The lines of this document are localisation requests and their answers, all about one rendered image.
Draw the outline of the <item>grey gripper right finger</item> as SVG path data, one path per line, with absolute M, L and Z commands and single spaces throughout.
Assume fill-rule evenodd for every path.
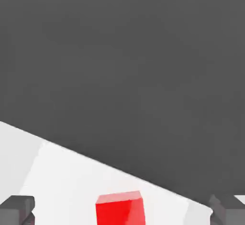
M 245 204 L 234 195 L 212 194 L 209 205 L 210 225 L 245 225 Z

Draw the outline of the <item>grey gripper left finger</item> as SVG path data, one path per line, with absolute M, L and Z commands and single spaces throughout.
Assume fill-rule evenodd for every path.
M 11 195 L 0 204 L 0 225 L 35 225 L 35 198 Z

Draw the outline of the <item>small red cube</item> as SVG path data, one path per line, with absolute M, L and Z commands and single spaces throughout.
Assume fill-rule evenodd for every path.
M 100 195 L 95 206 L 97 225 L 146 225 L 139 191 Z

